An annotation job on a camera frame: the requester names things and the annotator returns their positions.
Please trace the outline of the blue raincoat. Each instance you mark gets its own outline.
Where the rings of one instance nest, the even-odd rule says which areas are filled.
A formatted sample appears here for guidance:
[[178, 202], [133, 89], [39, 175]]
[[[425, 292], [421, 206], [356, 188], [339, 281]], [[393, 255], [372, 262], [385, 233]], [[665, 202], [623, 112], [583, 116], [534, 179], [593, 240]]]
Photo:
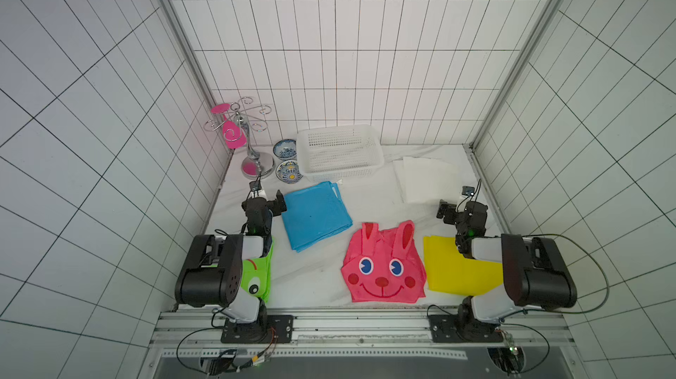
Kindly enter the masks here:
[[325, 181], [285, 196], [282, 213], [290, 248], [302, 252], [308, 247], [351, 228], [353, 221], [336, 183]]

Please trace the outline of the white plastic basket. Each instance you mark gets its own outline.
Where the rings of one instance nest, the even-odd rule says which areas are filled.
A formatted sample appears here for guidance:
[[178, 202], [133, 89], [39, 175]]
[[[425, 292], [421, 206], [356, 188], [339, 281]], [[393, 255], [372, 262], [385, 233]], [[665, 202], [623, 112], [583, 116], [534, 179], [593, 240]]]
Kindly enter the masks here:
[[380, 139], [369, 125], [304, 130], [296, 143], [300, 173], [315, 183], [369, 177], [385, 164]]

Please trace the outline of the pink bunny raincoat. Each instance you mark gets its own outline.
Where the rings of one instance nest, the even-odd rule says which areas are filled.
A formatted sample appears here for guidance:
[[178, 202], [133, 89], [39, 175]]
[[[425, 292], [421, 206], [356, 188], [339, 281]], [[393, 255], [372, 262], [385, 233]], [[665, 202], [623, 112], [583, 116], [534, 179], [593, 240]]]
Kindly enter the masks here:
[[427, 273], [415, 246], [415, 224], [380, 229], [366, 222], [351, 238], [341, 268], [354, 303], [417, 303]]

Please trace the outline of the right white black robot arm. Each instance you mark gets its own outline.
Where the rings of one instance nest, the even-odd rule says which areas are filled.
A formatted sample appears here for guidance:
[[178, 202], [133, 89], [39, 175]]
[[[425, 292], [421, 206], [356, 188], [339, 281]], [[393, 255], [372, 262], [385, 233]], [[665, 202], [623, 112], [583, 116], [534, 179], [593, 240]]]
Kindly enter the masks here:
[[486, 233], [488, 206], [440, 201], [437, 217], [456, 229], [455, 246], [466, 260], [501, 267], [502, 283], [484, 293], [469, 293], [452, 315], [453, 331], [466, 342], [500, 342], [500, 321], [528, 310], [553, 311], [577, 302], [577, 287], [552, 238]]

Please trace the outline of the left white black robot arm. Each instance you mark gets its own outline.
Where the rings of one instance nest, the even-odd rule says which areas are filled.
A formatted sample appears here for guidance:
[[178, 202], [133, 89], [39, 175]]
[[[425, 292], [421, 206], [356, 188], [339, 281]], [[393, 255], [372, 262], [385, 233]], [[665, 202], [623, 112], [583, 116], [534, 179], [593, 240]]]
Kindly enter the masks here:
[[217, 306], [226, 317], [221, 341], [226, 344], [281, 341], [289, 316], [270, 316], [260, 296], [243, 289], [245, 264], [268, 257], [273, 249], [273, 218], [287, 210], [281, 192], [271, 201], [249, 198], [242, 203], [246, 222], [241, 232], [195, 236], [174, 287], [174, 299], [191, 308]]

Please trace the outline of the white folded raincoat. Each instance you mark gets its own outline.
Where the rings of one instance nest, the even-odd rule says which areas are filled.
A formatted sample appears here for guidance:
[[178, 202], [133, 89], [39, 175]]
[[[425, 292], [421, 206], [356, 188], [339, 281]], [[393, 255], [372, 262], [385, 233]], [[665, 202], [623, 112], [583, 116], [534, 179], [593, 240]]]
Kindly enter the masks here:
[[461, 201], [463, 183], [458, 168], [438, 159], [403, 157], [394, 161], [401, 197], [408, 204]]

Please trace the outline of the yellow folded raincoat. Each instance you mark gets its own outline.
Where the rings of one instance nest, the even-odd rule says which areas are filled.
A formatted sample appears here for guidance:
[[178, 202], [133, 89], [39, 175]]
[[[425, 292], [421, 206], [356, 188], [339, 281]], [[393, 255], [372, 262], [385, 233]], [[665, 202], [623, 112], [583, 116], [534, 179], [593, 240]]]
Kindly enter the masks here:
[[424, 266], [429, 290], [458, 296], [480, 296], [503, 284], [500, 263], [466, 259], [453, 238], [426, 236]]

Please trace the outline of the green frog folded raincoat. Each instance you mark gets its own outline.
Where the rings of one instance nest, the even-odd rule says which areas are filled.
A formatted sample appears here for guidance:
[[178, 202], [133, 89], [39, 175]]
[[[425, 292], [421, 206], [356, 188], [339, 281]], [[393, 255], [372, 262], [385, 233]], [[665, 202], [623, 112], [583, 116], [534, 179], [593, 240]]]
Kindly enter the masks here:
[[264, 258], [246, 259], [243, 261], [243, 274], [240, 288], [251, 296], [256, 296], [264, 303], [269, 302], [271, 293], [272, 258], [274, 245]]

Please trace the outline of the blue white bowl lower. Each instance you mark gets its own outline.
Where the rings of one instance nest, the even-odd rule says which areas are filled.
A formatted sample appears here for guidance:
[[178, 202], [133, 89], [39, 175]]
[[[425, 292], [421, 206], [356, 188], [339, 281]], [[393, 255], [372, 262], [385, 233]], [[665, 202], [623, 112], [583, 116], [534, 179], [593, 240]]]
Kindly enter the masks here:
[[303, 178], [298, 162], [293, 159], [278, 164], [276, 177], [285, 184], [297, 184]]

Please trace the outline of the blue white bowl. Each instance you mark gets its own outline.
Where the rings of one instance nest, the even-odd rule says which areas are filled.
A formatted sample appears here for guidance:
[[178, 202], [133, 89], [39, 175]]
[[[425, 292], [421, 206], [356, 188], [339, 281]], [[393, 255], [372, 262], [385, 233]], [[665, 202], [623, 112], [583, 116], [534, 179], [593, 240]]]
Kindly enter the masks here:
[[297, 143], [293, 139], [283, 139], [273, 146], [274, 156], [280, 161], [297, 158]]
[[298, 162], [293, 159], [278, 164], [276, 177], [285, 184], [297, 184], [303, 178]]

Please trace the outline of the blue white bowl upper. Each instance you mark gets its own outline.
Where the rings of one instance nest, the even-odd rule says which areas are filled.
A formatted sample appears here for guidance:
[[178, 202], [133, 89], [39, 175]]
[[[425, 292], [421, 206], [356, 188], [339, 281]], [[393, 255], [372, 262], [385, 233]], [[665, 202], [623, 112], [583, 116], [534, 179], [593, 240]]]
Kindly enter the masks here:
[[297, 158], [297, 143], [293, 139], [283, 139], [273, 146], [274, 156], [280, 161]]

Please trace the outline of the pink wine glass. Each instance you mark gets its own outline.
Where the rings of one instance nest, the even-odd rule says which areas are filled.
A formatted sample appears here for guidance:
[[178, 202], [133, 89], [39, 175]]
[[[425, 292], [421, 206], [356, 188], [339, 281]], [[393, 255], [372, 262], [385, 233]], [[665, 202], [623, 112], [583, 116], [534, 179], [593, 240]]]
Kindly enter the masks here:
[[211, 109], [211, 113], [220, 116], [220, 124], [218, 127], [221, 130], [225, 144], [229, 150], [237, 150], [246, 145], [246, 136], [241, 127], [232, 120], [234, 117], [231, 114], [231, 104], [220, 104]]

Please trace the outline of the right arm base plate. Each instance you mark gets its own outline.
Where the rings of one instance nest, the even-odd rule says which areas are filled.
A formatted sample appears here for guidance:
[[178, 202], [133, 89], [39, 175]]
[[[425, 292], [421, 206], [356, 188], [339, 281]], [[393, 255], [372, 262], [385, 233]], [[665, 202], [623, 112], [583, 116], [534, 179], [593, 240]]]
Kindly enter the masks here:
[[431, 339], [438, 344], [495, 344], [503, 341], [496, 324], [487, 324], [473, 318], [457, 315], [429, 315]]

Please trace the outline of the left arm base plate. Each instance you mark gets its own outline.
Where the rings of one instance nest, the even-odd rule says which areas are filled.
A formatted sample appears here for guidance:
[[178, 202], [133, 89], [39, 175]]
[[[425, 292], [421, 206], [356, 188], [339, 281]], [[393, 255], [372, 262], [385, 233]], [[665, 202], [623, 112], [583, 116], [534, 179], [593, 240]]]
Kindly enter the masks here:
[[266, 315], [250, 324], [228, 323], [222, 332], [223, 344], [288, 344], [292, 341], [295, 317]]

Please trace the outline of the aluminium mounting rail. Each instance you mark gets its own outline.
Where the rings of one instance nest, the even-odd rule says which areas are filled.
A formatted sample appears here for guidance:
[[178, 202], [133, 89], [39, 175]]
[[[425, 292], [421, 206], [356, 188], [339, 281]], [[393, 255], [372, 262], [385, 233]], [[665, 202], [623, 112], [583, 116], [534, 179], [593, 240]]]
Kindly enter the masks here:
[[[510, 318], [483, 333], [456, 329], [454, 309], [320, 308], [270, 309], [269, 331], [280, 349], [296, 348], [425, 348], [569, 347], [572, 335], [562, 317], [531, 313]], [[180, 309], [159, 316], [151, 347], [171, 353], [206, 352], [211, 348], [262, 348], [271, 339], [245, 337], [241, 326], [211, 309]]]

